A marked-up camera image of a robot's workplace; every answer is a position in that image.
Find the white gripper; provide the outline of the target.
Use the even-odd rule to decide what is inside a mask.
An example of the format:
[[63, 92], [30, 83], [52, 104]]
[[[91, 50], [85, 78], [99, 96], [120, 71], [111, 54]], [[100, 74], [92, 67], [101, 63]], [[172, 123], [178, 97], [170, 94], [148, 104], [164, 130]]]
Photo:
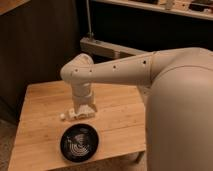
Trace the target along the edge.
[[94, 103], [94, 95], [89, 93], [86, 96], [73, 96], [74, 111], [77, 115], [94, 114], [97, 112], [96, 105]]

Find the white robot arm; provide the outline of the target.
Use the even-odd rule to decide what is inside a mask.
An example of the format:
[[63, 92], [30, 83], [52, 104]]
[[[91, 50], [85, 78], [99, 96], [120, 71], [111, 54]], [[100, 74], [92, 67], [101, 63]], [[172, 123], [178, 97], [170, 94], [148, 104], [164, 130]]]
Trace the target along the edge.
[[81, 53], [60, 75], [76, 115], [94, 111], [93, 83], [146, 87], [147, 171], [213, 171], [213, 51], [160, 50], [99, 64]]

